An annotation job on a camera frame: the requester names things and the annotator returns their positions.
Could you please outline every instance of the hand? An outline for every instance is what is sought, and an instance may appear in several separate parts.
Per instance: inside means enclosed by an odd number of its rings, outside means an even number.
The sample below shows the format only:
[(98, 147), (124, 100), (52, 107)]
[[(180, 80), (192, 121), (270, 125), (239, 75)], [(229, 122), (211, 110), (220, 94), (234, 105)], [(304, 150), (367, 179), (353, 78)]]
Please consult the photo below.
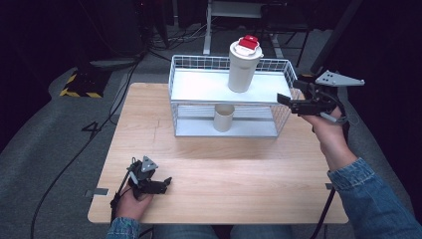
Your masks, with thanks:
[(151, 202), (152, 194), (143, 194), (138, 201), (134, 196), (132, 189), (127, 185), (121, 190), (122, 197), (117, 205), (116, 217), (128, 217), (134, 220), (140, 220), (149, 203)]
[[(334, 109), (331, 116), (339, 118), (341, 116), (339, 108)], [(315, 116), (302, 116), (302, 118), (314, 127), (314, 132), (320, 142), (320, 150), (325, 155), (329, 170), (340, 169), (357, 160), (347, 146), (341, 124)]]

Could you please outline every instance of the chair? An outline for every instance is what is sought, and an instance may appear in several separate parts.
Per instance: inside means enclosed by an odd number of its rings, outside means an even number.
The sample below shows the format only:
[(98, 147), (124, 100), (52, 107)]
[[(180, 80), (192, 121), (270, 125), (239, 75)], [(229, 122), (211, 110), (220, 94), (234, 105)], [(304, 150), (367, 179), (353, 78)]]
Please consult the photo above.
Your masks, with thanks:
[[(261, 7), (261, 41), (264, 34), (273, 35), (289, 33), (292, 36), (285, 43), (285, 49), (301, 49), (296, 67), (301, 62), (302, 54), (310, 34), (310, 25), (301, 7), (289, 1), (272, 1)], [(300, 47), (288, 47), (287, 45), (297, 33), (305, 33), (304, 41)]]

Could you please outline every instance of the person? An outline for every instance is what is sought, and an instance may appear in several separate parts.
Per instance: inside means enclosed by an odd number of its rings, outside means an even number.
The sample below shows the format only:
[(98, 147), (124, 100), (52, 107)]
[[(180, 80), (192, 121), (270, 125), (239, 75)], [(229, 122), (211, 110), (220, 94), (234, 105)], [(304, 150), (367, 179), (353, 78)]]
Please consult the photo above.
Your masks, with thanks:
[[(335, 109), (331, 115), (339, 118), (340, 110)], [(349, 149), (341, 124), (315, 116), (302, 116), (302, 118), (314, 127), (316, 137), (320, 142), (320, 150), (328, 164), (327, 176), (341, 198), (354, 236), (356, 238), (422, 238), (421, 225), (403, 206), (389, 185), (371, 169), (363, 158), (357, 157)], [(138, 238), (140, 233), (138, 220), (152, 197), (153, 195), (146, 195), (144, 199), (137, 201), (131, 193), (126, 193), (118, 204), (117, 218), (113, 221), (107, 238)], [(262, 229), (259, 225), (256, 227), (235, 226), (231, 236), (234, 238), (240, 231), (246, 231), (243, 235), (249, 236), (239, 238), (253, 238), (254, 235), (259, 235), (257, 238), (293, 238), (288, 226), (267, 226), (268, 228), (264, 228), (264, 231), (272, 233), (268, 237), (261, 234), (261, 231), (257, 232)], [(171, 238), (168, 237), (168, 235), (173, 235), (170, 233), (176, 234), (173, 238), (217, 238), (211, 226), (158, 225), (155, 229), (154, 238), (161, 238), (160, 235), (167, 236), (162, 238)]]

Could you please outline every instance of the wooden table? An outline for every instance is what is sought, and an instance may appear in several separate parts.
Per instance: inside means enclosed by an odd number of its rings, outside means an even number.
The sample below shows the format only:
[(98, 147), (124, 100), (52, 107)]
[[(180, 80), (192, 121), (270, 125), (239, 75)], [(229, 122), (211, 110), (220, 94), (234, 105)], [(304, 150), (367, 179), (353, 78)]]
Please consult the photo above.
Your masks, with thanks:
[[(311, 126), (290, 116), (278, 138), (175, 137), (165, 84), (132, 84), (112, 139), (89, 219), (109, 223), (109, 203), (131, 159), (147, 155), (155, 195), (145, 223), (317, 223), (329, 190), (327, 165)], [(345, 223), (336, 195), (326, 223)]]

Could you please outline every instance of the red lid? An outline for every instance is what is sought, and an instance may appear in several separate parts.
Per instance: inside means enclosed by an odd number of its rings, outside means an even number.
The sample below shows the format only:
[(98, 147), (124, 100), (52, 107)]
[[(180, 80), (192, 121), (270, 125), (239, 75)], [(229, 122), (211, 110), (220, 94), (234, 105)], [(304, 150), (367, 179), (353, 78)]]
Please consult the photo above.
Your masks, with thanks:
[(241, 38), (239, 40), (239, 45), (242, 47), (255, 50), (259, 45), (258, 38), (251, 35), (246, 35), (244, 38)]

